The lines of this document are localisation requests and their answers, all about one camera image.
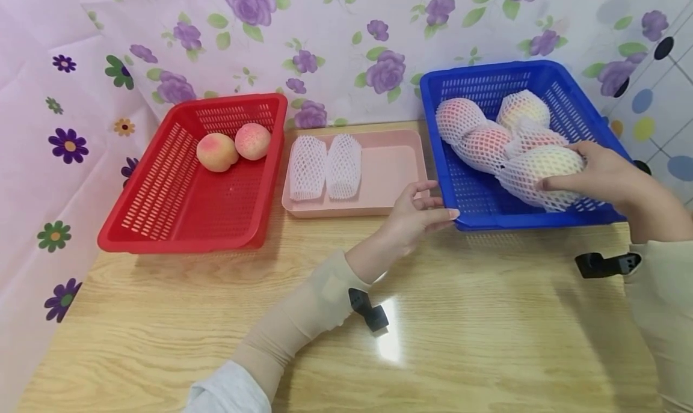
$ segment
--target blue plastic basket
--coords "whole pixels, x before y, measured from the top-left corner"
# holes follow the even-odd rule
[[[435,112],[446,99],[474,100],[495,120],[508,94],[529,89],[551,109],[551,129],[570,142],[590,140],[629,155],[565,67],[553,61],[516,61],[431,72],[420,82],[433,158],[446,207],[456,207],[461,231],[603,225],[623,218],[610,204],[584,198],[566,212],[546,213],[510,195],[492,175],[468,167],[441,140]]]

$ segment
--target pink plastic tray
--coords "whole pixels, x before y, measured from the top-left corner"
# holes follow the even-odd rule
[[[334,135],[315,135],[332,143]],[[288,173],[284,180],[282,205],[297,218],[387,215],[404,187],[427,180],[424,150],[415,130],[385,130],[351,134],[361,144],[361,186],[350,200],[331,200],[323,188],[320,198],[294,201],[289,198]],[[428,196],[428,191],[419,196]]]

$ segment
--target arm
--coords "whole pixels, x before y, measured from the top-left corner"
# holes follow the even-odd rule
[[[628,218],[640,265],[624,277],[633,319],[654,358],[667,413],[693,412],[693,221],[678,199],[612,150],[572,145],[584,172],[549,177],[545,191],[565,189],[614,204]]]
[[[457,210],[442,208],[441,198],[415,198],[435,186],[435,181],[409,185],[375,234],[346,253],[332,254],[270,308],[238,345],[231,361],[192,386],[185,411],[269,412],[284,368],[298,350],[341,326],[353,312],[348,289],[368,292],[397,259],[415,249],[421,236],[452,225],[459,216]],[[256,402],[258,393],[264,395],[263,403]]]

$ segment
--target beige arm sleeve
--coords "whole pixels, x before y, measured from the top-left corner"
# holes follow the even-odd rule
[[[631,245],[624,277],[635,323],[654,358],[666,413],[693,412],[693,241]]]
[[[341,326],[353,312],[348,289],[368,291],[342,251],[275,304],[238,345],[231,360],[247,369],[271,403],[284,367],[304,345]]]

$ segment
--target blue dot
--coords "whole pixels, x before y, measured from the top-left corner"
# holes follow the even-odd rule
[[[675,156],[669,159],[669,172],[672,176],[684,182],[693,182],[693,158],[689,156]]]
[[[633,112],[636,114],[646,112],[647,108],[652,105],[652,98],[653,94],[651,89],[646,88],[644,90],[640,90],[640,92],[633,98]]]

